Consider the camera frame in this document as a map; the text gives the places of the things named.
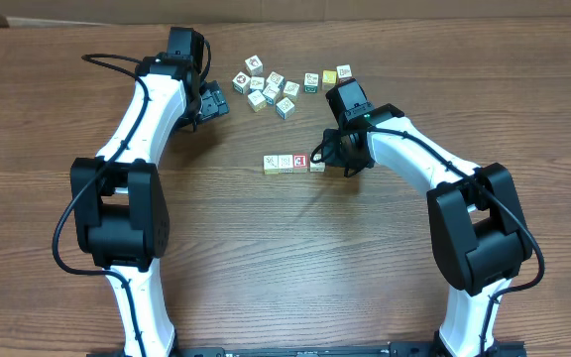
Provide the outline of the red e block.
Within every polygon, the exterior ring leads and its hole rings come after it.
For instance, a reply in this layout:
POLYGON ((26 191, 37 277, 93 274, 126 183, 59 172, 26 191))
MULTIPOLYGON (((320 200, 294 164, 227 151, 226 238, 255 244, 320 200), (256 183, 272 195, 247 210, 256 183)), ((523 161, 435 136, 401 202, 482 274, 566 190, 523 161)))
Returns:
POLYGON ((309 161, 307 154, 292 155, 293 172, 295 174, 303 174, 308 171, 309 161))
POLYGON ((313 156, 312 161, 309 165, 309 170, 312 173, 323 173, 325 171, 325 163, 320 161, 321 158, 321 154, 316 154, 313 156))

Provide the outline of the red E block front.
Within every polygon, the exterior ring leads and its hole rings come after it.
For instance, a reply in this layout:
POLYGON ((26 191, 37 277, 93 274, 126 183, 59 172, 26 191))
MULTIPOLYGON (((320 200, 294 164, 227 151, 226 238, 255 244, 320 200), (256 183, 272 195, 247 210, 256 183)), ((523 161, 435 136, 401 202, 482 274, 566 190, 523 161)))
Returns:
POLYGON ((295 174, 303 174, 308 171, 309 161, 307 154, 292 155, 293 172, 295 174))

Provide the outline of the yellow top picture block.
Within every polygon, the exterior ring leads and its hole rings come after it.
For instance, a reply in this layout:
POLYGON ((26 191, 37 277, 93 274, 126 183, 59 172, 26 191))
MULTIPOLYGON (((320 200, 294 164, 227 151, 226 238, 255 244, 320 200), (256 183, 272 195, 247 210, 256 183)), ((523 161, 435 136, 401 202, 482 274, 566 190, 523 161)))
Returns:
POLYGON ((293 155, 278 155, 278 166, 281 174, 293 173, 293 155))

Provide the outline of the plain wooden picture block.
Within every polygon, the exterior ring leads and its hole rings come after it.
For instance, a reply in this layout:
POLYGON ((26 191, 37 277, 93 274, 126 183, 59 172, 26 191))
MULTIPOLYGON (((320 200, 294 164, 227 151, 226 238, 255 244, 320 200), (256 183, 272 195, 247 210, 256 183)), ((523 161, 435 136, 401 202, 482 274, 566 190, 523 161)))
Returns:
POLYGON ((265 175, 277 175, 280 172, 279 156, 278 155, 263 156, 263 168, 265 175))

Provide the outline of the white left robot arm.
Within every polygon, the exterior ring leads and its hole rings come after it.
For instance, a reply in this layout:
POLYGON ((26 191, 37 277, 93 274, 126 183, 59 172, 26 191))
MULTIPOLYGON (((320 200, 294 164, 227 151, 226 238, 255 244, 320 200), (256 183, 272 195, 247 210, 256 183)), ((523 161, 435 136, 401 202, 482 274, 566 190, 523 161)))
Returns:
POLYGON ((72 200, 54 235, 72 217, 79 248, 95 265, 90 275, 109 282, 125 334, 120 356, 179 353, 161 278, 171 225, 158 165, 175 132, 228 113, 219 84, 206 79, 210 62, 200 33, 171 28, 166 50, 127 73, 133 98, 110 140, 70 169, 72 200))

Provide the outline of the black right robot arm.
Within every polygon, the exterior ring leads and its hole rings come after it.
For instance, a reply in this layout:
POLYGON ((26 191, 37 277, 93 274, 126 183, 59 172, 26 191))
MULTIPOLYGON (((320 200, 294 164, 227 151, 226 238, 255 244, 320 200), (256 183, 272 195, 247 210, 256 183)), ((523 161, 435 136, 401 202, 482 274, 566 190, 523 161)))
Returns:
POLYGON ((381 165, 424 195, 432 254, 449 285, 445 317, 432 342, 391 343, 390 355, 525 355, 523 343, 493 335, 504 295, 536 286, 545 272, 510 172, 447 152, 395 106, 375 107, 356 79, 325 97, 338 126, 324 131, 311 161, 341 167, 347 178, 381 165))

